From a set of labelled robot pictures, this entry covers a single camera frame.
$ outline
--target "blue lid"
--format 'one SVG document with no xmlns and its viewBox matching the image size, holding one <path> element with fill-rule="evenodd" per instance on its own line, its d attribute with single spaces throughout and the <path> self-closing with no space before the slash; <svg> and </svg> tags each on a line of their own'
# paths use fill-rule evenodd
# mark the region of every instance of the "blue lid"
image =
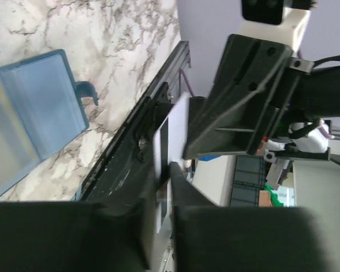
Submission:
<svg viewBox="0 0 340 272">
<path fill-rule="evenodd" d="M 0 194 L 88 128 L 84 96 L 63 50 L 0 67 Z"/>
<path fill-rule="evenodd" d="M 209 162 L 210 160 L 214 160 L 218 157 L 220 157 L 220 156 L 205 156 L 205 157 L 201 157 L 199 160 L 201 160 L 203 162 Z"/>
</svg>

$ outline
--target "screw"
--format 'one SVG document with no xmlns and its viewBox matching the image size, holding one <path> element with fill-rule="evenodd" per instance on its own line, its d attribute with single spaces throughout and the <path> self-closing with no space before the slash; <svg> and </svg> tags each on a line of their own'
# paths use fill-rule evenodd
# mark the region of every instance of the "screw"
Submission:
<svg viewBox="0 0 340 272">
<path fill-rule="evenodd" d="M 168 98 L 168 100 L 172 100 L 174 98 L 174 96 L 171 94 L 171 92 L 168 92 L 167 98 Z"/>
<path fill-rule="evenodd" d="M 267 55 L 270 56 L 270 57 L 273 56 L 275 53 L 276 53 L 276 49 L 274 47 L 270 47 L 267 50 Z"/>
<path fill-rule="evenodd" d="M 140 148 L 140 150 L 146 145 L 146 139 L 144 138 L 141 138 L 139 141 L 138 141 L 138 147 Z"/>
<path fill-rule="evenodd" d="M 300 65 L 301 65 L 301 62 L 300 62 L 300 61 L 295 61 L 294 66 L 295 66 L 296 68 L 300 67 Z"/>
</svg>

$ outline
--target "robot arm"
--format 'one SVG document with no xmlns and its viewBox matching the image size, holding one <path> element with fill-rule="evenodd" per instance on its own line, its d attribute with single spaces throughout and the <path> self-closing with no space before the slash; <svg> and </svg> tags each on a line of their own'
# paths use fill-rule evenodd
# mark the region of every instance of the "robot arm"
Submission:
<svg viewBox="0 0 340 272">
<path fill-rule="evenodd" d="M 340 117 L 340 91 L 330 87 L 340 84 L 340 68 L 314 71 L 313 62 L 295 57 L 314 4 L 290 2 L 242 1 L 246 21 L 228 38 L 210 95 L 190 120 L 184 159 L 255 155 L 264 137 L 292 147 L 277 157 L 330 158 L 320 122 Z M 310 124 L 317 125 L 292 137 Z"/>
</svg>

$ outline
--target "white card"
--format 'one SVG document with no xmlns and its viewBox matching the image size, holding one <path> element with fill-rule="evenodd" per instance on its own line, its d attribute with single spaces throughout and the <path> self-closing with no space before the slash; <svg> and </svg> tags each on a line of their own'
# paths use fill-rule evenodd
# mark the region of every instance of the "white card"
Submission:
<svg viewBox="0 0 340 272">
<path fill-rule="evenodd" d="M 155 177 L 160 182 L 162 171 L 170 162 L 183 169 L 182 152 L 188 137 L 189 94 L 183 94 L 154 134 Z M 166 182 L 157 193 L 156 231 L 159 233 L 171 207 L 171 185 Z"/>
<path fill-rule="evenodd" d="M 154 163 L 155 176 L 159 179 L 162 173 L 162 129 L 168 126 L 167 137 L 167 165 L 171 162 L 179 163 L 183 168 L 182 152 L 188 138 L 189 94 L 181 95 L 177 103 L 169 112 L 164 122 L 154 134 Z"/>
</svg>

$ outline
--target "black mount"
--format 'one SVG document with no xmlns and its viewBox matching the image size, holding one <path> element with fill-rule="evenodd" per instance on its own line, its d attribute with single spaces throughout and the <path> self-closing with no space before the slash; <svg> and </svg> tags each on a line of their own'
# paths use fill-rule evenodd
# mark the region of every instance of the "black mount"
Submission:
<svg viewBox="0 0 340 272">
<path fill-rule="evenodd" d="M 280 25 L 284 8 L 309 10 L 316 3 L 312 0 L 242 0 L 242 16 L 245 20 Z"/>
<path fill-rule="evenodd" d="M 255 155 L 264 136 L 288 136 L 290 124 L 340 117 L 340 66 L 312 70 L 313 62 L 292 55 L 284 44 L 231 35 L 210 95 L 189 126 L 183 158 Z M 278 155 L 329 160 L 330 150 Z"/>
</svg>

